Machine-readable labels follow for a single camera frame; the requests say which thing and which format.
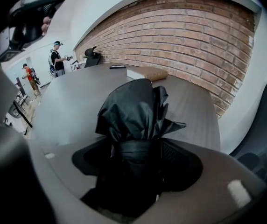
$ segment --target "brick wall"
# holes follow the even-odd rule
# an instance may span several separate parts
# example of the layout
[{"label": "brick wall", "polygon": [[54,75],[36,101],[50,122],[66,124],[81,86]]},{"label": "brick wall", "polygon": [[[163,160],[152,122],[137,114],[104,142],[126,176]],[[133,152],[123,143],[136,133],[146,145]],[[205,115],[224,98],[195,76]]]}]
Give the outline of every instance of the brick wall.
[{"label": "brick wall", "polygon": [[155,66],[211,92],[220,117],[242,85],[254,16],[230,0],[140,0],[97,25],[76,47],[102,61]]}]

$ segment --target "black phone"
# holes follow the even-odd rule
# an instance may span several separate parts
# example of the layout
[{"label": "black phone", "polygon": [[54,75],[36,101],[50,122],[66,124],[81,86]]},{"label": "black phone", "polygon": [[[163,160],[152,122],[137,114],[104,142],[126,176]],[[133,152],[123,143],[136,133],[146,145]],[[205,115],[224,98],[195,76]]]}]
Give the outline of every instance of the black phone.
[{"label": "black phone", "polygon": [[123,69],[126,68],[125,65],[111,65],[110,69]]}]

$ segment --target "red shirt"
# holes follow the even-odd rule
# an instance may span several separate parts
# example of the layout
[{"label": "red shirt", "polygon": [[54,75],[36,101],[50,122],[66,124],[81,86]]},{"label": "red shirt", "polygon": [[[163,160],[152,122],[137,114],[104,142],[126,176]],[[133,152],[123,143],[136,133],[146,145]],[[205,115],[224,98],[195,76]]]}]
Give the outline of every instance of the red shirt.
[{"label": "red shirt", "polygon": [[26,72],[29,73],[29,75],[30,75],[30,76],[28,77],[28,80],[29,80],[29,81],[33,80],[31,69],[30,69],[30,68],[26,68]]}]

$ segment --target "book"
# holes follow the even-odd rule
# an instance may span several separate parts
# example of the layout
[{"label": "book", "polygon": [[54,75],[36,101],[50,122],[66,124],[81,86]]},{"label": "book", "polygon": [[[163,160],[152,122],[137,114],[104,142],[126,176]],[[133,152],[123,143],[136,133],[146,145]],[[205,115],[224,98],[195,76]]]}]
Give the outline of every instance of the book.
[{"label": "book", "polygon": [[152,66],[127,67],[127,76],[131,79],[149,79],[150,81],[167,78],[168,72]]}]

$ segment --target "man in black shirt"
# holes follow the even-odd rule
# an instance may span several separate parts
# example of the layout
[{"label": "man in black shirt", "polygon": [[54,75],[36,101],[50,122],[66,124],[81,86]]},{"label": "man in black shirt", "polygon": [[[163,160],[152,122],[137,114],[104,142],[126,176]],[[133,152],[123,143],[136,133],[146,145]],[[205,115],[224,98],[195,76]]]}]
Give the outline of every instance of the man in black shirt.
[{"label": "man in black shirt", "polygon": [[63,61],[66,60],[66,58],[61,58],[58,49],[60,48],[61,43],[59,41],[56,41],[54,43],[54,51],[51,53],[51,60],[55,66],[56,74],[59,76],[62,76],[65,74]]}]

